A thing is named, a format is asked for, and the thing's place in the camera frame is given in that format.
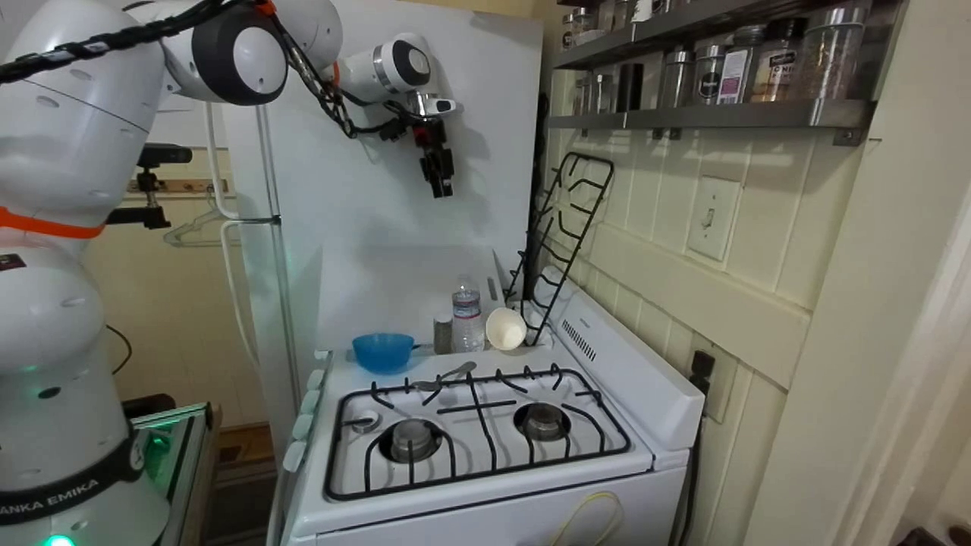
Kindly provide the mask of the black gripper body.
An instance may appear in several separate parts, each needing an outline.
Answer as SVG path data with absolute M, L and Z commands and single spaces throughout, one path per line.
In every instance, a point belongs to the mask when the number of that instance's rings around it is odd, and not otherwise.
M 453 173 L 453 152 L 447 145 L 447 127 L 439 119 L 420 119 L 412 123 L 412 143 L 420 145 L 421 173 L 424 176 L 450 176 Z

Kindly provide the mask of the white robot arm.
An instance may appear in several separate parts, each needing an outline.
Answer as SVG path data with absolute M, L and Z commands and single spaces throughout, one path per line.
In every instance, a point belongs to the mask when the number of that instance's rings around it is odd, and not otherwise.
M 349 56 L 334 0 L 43 0 L 0 69 L 0 546 L 156 546 L 169 502 L 121 409 L 81 253 L 127 193 L 168 92 L 429 121 L 412 34 Z

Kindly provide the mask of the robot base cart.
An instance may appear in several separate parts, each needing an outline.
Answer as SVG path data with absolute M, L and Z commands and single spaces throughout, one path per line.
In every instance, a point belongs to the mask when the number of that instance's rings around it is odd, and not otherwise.
M 217 409 L 178 407 L 169 395 L 124 403 L 124 416 L 144 439 L 144 473 L 169 504 L 169 523 L 156 546 L 202 546 L 214 475 Z

